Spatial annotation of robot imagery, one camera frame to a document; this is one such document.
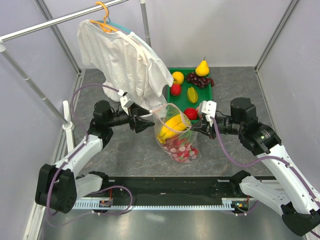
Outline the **yellow banana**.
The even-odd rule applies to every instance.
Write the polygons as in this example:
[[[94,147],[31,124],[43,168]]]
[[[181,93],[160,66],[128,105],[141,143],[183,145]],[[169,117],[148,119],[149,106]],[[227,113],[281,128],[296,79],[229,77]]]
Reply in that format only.
[[[161,127],[160,132],[156,134],[157,140],[164,144],[167,139],[170,139],[178,134],[182,134],[191,127],[191,122],[184,114],[176,114],[170,117]]]

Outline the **clear pink zip top bag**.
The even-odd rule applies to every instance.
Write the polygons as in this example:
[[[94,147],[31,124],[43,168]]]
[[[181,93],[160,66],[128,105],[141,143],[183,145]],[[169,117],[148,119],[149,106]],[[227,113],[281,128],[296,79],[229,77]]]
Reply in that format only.
[[[167,103],[150,111],[154,121],[155,140],[177,163],[191,163],[202,158],[196,131],[190,119],[174,104]]]

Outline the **yellow star fruit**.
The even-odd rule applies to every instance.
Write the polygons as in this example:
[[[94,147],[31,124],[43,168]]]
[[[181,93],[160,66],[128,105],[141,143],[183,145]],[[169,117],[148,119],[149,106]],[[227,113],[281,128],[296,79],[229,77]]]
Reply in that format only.
[[[198,101],[198,93],[194,87],[189,87],[187,89],[187,99],[190,103],[195,104]]]

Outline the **pink dragon fruit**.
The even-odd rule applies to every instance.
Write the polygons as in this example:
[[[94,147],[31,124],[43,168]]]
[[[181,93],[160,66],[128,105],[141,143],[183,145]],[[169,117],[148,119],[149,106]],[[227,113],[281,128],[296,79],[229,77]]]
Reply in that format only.
[[[198,148],[198,133],[195,131],[186,131],[183,134],[177,134],[166,139],[160,146],[177,163],[191,163],[202,158]]]

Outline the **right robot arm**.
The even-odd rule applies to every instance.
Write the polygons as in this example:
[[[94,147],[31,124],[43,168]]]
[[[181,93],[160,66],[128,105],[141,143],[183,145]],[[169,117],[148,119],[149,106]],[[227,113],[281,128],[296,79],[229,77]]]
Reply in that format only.
[[[253,197],[281,216],[297,236],[320,237],[320,192],[301,173],[289,156],[282,140],[270,126],[259,122],[256,106],[250,98],[237,97],[230,102],[230,115],[217,115],[216,102],[202,101],[198,107],[201,119],[192,129],[217,139],[225,156],[236,166],[248,168],[263,163],[283,190],[261,183],[242,170],[233,175],[229,191],[235,197]],[[244,148],[256,160],[239,163],[227,152],[222,135],[237,135]]]

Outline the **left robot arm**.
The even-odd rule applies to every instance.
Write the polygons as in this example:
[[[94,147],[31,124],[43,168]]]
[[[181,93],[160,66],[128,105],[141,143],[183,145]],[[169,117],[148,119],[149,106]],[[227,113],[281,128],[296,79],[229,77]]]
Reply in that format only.
[[[93,171],[86,176],[78,174],[83,167],[110,142],[113,127],[129,125],[131,130],[140,133],[154,126],[144,116],[152,112],[131,100],[122,97],[120,111],[113,111],[106,100],[94,105],[93,118],[83,140],[64,158],[53,165],[44,164],[38,175],[35,202],[60,213],[68,213],[78,199],[91,193],[99,197],[106,196],[110,185],[105,180],[108,176]]]

